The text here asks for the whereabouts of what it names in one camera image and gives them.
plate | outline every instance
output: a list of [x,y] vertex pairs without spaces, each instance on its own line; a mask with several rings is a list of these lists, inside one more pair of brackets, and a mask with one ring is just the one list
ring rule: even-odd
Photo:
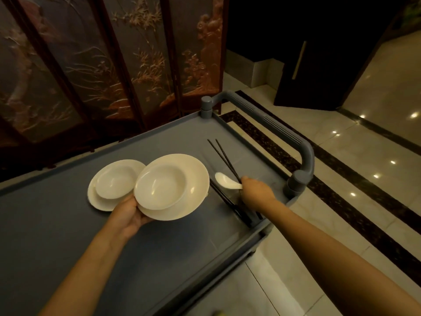
[[209,190],[209,174],[206,167],[197,158],[186,154],[169,154],[157,158],[150,165],[176,164],[186,174],[187,189],[181,200],[169,208],[150,210],[139,206],[140,211],[159,221],[172,221],[193,212],[203,202]]
[[98,177],[105,171],[107,171],[110,167],[116,166],[116,165],[126,165],[130,166],[134,171],[137,173],[137,175],[142,172],[142,170],[146,167],[142,162],[139,162],[137,160],[119,160],[117,162],[113,162],[111,164],[108,164],[107,166],[103,167],[95,176],[92,178],[91,182],[89,183],[89,186],[87,188],[87,199],[89,200],[89,203],[96,209],[99,209],[100,211],[104,212],[112,212],[114,210],[114,207],[124,199],[126,195],[109,200],[106,198],[102,198],[98,195],[96,192],[96,182],[98,180]]

dark marble border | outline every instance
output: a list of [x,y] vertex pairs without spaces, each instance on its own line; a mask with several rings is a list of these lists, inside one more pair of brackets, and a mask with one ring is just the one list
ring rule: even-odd
[[[225,122],[235,122],[235,124],[290,172],[300,168],[301,165],[296,159],[291,157],[237,111],[226,113],[221,118]],[[313,177],[308,188],[350,224],[361,236],[391,260],[401,271],[417,283],[418,286],[421,286],[421,262],[410,252],[404,249],[316,176]]]
[[394,134],[377,124],[374,124],[373,122],[370,122],[369,120],[363,119],[362,117],[359,117],[358,115],[352,113],[351,111],[348,111],[346,109],[339,109],[337,110],[338,113],[341,113],[343,116],[346,116],[347,118],[350,118],[351,120],[360,123],[363,127],[368,128],[369,130],[372,130],[373,132],[376,132],[377,134],[380,134],[381,136],[391,140],[392,142],[395,142],[396,144],[399,144],[400,146],[418,154],[421,156],[421,146],[408,141],[406,138],[403,138],[397,134]]
[[296,129],[288,125],[286,122],[282,121],[279,117],[274,115],[271,111],[268,111],[264,106],[261,106],[258,102],[253,100],[250,96],[245,94],[243,91],[236,92],[241,97],[248,100],[250,103],[254,104],[262,111],[266,112],[268,115],[273,117],[279,123],[285,125],[287,128],[291,129],[293,132],[300,135],[302,138],[306,139],[314,150],[314,155],[324,164],[329,166],[332,170],[354,185],[357,189],[365,193],[372,200],[376,201],[379,205],[384,207],[387,211],[392,213],[395,217],[399,218],[401,221],[406,223],[409,227],[415,230],[418,234],[421,234],[421,217],[413,212],[410,208],[399,202],[397,199],[393,198],[381,188],[367,180],[362,175],[358,174],[355,170],[351,169],[348,165],[341,162],[339,159],[326,152],[323,148],[318,146],[316,143],[310,141],[307,137],[302,135]]

chopstick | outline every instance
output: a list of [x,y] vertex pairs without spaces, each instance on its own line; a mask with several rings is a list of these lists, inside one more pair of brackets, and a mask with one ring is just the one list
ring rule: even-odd
[[238,206],[231,201],[231,199],[219,188],[219,186],[209,178],[209,183],[214,189],[214,191],[222,198],[222,200],[234,211],[234,213],[242,220],[248,227],[251,227],[251,218],[248,217],[247,214],[241,213]]
[[235,177],[237,178],[238,182],[241,183],[241,179],[239,178],[237,172],[235,171],[234,167],[232,166],[231,162],[229,161],[229,159],[227,158],[227,155],[225,154],[224,150],[222,149],[222,147],[220,146],[220,144],[218,143],[219,147],[221,148],[223,154],[225,155],[225,157],[227,158],[226,160],[224,159],[224,157],[221,155],[221,153],[219,153],[218,149],[213,145],[213,143],[211,142],[210,139],[208,139],[208,142],[212,145],[213,149],[218,153],[218,155],[222,158],[222,160],[224,161],[224,163],[227,165],[227,167],[230,169],[230,171],[235,175]]
[[[222,160],[227,165],[227,167],[230,169],[230,171],[235,175],[238,182],[241,183],[241,179],[240,179],[239,175],[237,174],[237,171],[234,169],[234,166],[232,165],[231,161],[229,160],[228,156],[226,155],[226,153],[225,153],[224,149],[222,148],[221,144],[219,144],[218,139],[215,139],[215,141],[218,144],[219,148],[221,149],[222,153],[224,154],[225,158],[219,153],[219,151],[216,149],[216,147],[212,144],[211,140],[208,139],[208,142],[212,145],[213,149],[218,153],[218,155],[222,158]],[[259,212],[256,212],[256,215],[259,219],[263,219],[263,216]]]

door handle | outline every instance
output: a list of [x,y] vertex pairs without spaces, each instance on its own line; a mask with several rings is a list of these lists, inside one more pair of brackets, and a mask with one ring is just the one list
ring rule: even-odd
[[298,69],[300,68],[301,59],[303,58],[304,50],[306,49],[307,41],[303,42],[303,45],[301,46],[300,56],[298,57],[297,64],[295,65],[294,74],[292,74],[292,79],[295,79],[297,77]]

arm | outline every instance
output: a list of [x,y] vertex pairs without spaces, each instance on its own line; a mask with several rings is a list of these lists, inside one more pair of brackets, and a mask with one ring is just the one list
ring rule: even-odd
[[124,245],[151,219],[133,195],[116,206],[104,227],[71,269],[39,316],[90,316]]
[[243,177],[243,201],[284,235],[343,315],[421,315],[421,305],[359,255],[277,201],[263,182]]

